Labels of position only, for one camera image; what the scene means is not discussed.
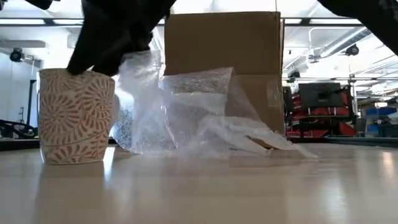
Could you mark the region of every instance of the cardboard box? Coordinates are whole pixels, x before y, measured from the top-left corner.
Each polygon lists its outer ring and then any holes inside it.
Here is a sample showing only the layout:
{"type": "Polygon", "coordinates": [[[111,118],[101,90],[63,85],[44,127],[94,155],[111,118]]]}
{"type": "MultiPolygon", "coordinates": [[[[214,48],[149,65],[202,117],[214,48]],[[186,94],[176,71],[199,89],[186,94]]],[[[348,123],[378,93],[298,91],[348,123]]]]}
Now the cardboard box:
{"type": "Polygon", "coordinates": [[[165,26],[165,75],[233,67],[259,117],[284,133],[279,12],[177,14],[165,26]]]}

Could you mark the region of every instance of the white wall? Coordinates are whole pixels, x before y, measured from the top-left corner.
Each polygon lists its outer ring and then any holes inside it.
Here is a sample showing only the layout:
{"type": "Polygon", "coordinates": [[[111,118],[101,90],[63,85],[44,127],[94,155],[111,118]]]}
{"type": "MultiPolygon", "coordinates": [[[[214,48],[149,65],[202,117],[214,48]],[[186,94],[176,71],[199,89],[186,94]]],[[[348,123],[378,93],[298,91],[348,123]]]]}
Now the white wall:
{"type": "MultiPolygon", "coordinates": [[[[36,79],[37,67],[34,67],[32,76],[32,65],[28,63],[11,62],[9,56],[0,53],[0,119],[18,121],[21,107],[24,107],[24,121],[27,122],[27,108],[29,100],[30,79],[36,79]]],[[[33,86],[32,109],[30,125],[37,126],[37,95],[35,85],[33,86]]]]}

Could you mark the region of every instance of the plastic bag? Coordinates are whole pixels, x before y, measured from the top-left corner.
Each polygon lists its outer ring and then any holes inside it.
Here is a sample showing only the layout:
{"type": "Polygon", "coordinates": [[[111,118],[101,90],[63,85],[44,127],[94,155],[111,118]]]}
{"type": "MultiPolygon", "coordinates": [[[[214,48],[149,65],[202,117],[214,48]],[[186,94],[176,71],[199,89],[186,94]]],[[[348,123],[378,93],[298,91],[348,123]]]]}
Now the plastic bag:
{"type": "Polygon", "coordinates": [[[111,137],[125,150],[142,153],[174,148],[164,125],[163,94],[159,89],[160,52],[127,55],[119,68],[115,94],[119,118],[111,137]]]}
{"type": "Polygon", "coordinates": [[[267,156],[270,150],[299,150],[259,119],[232,68],[162,76],[159,52],[130,55],[116,78],[119,118],[111,130],[132,152],[177,149],[179,156],[222,158],[230,149],[267,156]]]}

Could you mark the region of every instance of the patterned cup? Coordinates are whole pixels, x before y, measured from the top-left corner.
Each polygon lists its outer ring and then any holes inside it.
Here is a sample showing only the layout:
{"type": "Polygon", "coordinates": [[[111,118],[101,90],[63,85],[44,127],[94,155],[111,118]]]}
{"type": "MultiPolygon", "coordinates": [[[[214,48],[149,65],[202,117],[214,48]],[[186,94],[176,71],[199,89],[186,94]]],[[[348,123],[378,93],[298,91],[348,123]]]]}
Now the patterned cup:
{"type": "Polygon", "coordinates": [[[40,72],[39,138],[46,164],[102,161],[108,145],[114,80],[65,69],[40,72]]]}

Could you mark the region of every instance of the orange leaf pattern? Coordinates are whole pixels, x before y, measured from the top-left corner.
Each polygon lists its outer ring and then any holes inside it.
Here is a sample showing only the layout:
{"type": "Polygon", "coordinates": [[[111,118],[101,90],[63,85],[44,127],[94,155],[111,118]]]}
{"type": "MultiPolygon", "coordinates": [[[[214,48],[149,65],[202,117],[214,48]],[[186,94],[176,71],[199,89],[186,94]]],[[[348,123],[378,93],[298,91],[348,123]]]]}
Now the orange leaf pattern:
{"type": "Polygon", "coordinates": [[[40,71],[40,148],[48,164],[101,161],[108,145],[114,80],[95,72],[40,71]]]}

